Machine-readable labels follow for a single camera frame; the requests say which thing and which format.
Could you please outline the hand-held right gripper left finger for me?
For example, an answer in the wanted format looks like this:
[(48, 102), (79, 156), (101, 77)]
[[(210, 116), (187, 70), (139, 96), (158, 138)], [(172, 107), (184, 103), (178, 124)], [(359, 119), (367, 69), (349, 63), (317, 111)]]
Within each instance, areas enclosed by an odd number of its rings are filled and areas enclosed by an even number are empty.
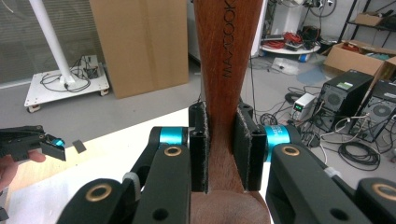
[(188, 108), (189, 126), (156, 126), (151, 129), (149, 142), (156, 148), (164, 145), (182, 145), (191, 155), (191, 190), (208, 192), (208, 121), (204, 102)]

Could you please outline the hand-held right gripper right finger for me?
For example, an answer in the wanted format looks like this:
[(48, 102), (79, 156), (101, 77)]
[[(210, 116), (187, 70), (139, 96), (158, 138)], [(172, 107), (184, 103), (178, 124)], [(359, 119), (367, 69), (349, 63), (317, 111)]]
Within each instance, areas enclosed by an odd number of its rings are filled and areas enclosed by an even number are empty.
[(233, 131), (233, 156), (245, 191), (258, 191), (263, 165), (270, 161), (275, 146), (300, 143), (293, 125), (261, 125), (253, 118), (253, 107), (239, 102)]

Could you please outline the brown wooden spoon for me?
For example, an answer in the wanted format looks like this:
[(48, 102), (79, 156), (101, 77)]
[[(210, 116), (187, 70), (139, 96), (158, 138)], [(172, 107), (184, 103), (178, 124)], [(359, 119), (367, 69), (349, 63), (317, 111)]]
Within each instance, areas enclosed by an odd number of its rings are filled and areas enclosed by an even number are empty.
[(233, 155), (237, 105), (263, 0), (193, 0), (209, 128), (208, 192), (191, 195), (191, 224), (270, 224), (244, 190)]

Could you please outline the white grid mat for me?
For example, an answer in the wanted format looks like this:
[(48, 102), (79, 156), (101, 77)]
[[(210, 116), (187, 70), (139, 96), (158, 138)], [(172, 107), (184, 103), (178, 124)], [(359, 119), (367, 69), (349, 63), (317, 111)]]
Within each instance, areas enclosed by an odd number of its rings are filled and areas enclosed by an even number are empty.
[[(145, 121), (86, 144), (78, 154), (66, 150), (67, 162), (47, 159), (28, 161), (18, 168), (8, 188), (9, 220), (6, 224), (57, 224), (66, 205), (83, 186), (104, 178), (121, 182), (130, 172), (149, 142), (154, 127), (187, 127), (189, 110)], [(210, 188), (191, 192), (190, 224), (271, 224), (271, 215), (259, 191), (242, 187)]]

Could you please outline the white pole stand wheeled base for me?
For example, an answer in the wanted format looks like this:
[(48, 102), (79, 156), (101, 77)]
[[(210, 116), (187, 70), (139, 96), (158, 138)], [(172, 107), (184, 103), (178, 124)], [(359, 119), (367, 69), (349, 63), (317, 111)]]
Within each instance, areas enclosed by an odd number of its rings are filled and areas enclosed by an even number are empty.
[(29, 2), (58, 69), (33, 75), (24, 101), (27, 111), (34, 113), (43, 104), (92, 92), (98, 92), (101, 96), (107, 95), (110, 84), (106, 77), (106, 69), (98, 62), (97, 56), (80, 56), (70, 66), (43, 1), (29, 0)]

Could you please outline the white power supply unit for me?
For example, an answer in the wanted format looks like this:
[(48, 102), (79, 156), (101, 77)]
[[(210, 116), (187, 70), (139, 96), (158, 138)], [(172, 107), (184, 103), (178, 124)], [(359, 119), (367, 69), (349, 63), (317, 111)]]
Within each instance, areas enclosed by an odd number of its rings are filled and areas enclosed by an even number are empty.
[(290, 111), (290, 116), (293, 120), (303, 120), (310, 113), (313, 104), (316, 100), (316, 96), (311, 93), (305, 93), (299, 99), (297, 99)]

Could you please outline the clear plastic sheet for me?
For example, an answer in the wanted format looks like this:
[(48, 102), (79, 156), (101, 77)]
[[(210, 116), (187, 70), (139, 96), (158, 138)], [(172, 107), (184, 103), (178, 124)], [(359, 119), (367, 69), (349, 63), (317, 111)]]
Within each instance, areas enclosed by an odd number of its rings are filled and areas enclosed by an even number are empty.
[(299, 63), (286, 58), (274, 58), (271, 68), (286, 75), (299, 74)]

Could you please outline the black computer tower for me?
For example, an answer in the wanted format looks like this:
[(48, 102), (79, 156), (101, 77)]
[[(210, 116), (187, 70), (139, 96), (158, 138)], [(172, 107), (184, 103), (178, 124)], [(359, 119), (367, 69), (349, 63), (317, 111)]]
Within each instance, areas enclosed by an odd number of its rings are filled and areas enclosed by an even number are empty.
[(349, 70), (325, 82), (318, 97), (313, 123), (321, 130), (331, 132), (339, 120), (354, 116), (373, 79), (371, 75)]
[(395, 114), (396, 83), (378, 80), (360, 111), (361, 118), (354, 122), (349, 133), (374, 142)]

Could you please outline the white round table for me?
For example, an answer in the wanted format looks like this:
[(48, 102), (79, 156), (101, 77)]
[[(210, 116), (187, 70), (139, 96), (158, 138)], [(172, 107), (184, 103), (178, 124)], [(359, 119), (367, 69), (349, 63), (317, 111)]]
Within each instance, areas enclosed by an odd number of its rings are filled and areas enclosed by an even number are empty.
[(268, 48), (267, 46), (261, 46), (261, 49), (263, 51), (269, 51), (277, 54), (289, 54), (289, 55), (303, 55), (303, 54), (312, 54), (317, 52), (320, 49), (320, 46), (314, 46), (312, 49), (297, 49), (297, 50), (291, 50), (291, 49), (271, 49)]

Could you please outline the large cardboard sheet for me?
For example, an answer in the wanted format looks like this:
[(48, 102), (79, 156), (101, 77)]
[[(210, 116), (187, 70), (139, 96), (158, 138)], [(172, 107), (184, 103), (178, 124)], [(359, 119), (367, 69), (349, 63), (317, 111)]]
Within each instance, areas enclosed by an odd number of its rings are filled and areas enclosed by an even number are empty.
[(186, 84), (186, 0), (90, 0), (117, 98)]

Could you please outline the open cardboard box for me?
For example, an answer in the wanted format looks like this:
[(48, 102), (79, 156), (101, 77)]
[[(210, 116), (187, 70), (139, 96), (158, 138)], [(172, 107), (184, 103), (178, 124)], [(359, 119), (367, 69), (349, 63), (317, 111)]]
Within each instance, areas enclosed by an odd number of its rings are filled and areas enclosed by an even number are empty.
[(357, 40), (344, 40), (333, 45), (325, 65), (348, 71), (350, 69), (390, 79), (396, 74), (396, 50), (384, 49)]

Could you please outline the black metal shelf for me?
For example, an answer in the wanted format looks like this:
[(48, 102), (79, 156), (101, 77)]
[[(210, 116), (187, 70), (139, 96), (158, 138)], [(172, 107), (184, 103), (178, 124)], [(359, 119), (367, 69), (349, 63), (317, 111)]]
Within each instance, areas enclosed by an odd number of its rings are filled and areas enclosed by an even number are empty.
[[(357, 24), (355, 18), (358, 14), (364, 12), (381, 14), (383, 20), (377, 26)], [(352, 0), (337, 42), (340, 43), (345, 39), (354, 39), (360, 28), (372, 29), (377, 33), (385, 32), (385, 39), (382, 41), (382, 47), (384, 47), (389, 37), (392, 34), (396, 34), (396, 0)]]

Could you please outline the small cardboard box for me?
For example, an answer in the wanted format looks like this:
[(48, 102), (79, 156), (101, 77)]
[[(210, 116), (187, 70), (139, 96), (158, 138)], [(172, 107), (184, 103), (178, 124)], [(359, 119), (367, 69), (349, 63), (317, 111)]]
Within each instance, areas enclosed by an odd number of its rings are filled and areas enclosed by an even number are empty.
[(377, 26), (383, 20), (383, 16), (378, 13), (360, 13), (355, 18), (355, 22), (360, 25)]

